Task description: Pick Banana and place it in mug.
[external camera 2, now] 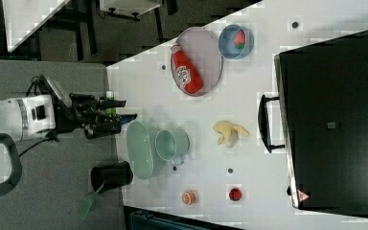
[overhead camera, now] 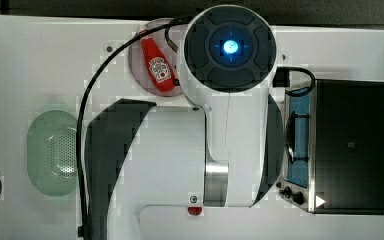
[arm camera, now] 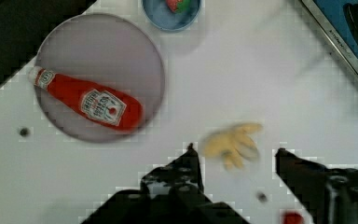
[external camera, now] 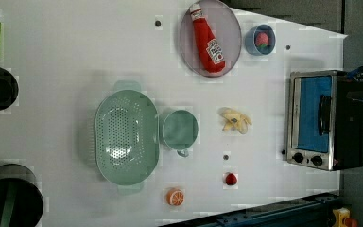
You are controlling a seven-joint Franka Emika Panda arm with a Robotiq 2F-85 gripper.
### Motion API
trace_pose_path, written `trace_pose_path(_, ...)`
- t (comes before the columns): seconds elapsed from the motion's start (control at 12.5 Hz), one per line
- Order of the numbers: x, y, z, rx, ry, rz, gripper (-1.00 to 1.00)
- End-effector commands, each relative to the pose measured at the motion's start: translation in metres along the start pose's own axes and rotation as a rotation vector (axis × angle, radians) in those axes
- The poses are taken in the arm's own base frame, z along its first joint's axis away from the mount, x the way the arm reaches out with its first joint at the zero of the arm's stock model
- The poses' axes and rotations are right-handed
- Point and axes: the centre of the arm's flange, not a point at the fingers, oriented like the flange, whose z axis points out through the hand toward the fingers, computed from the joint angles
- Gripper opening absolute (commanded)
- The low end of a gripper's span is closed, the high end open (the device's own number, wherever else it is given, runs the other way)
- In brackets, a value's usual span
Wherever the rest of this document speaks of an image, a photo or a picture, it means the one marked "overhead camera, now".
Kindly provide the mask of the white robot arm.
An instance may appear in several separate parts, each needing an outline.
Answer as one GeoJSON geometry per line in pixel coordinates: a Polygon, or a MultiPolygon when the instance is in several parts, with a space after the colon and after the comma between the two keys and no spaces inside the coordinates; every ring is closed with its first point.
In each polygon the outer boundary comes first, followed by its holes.
{"type": "Polygon", "coordinates": [[[120,99],[88,125],[84,240],[140,240],[150,206],[251,207],[267,184],[278,60],[256,12],[218,5],[189,20],[177,50],[182,106],[120,99]]]}

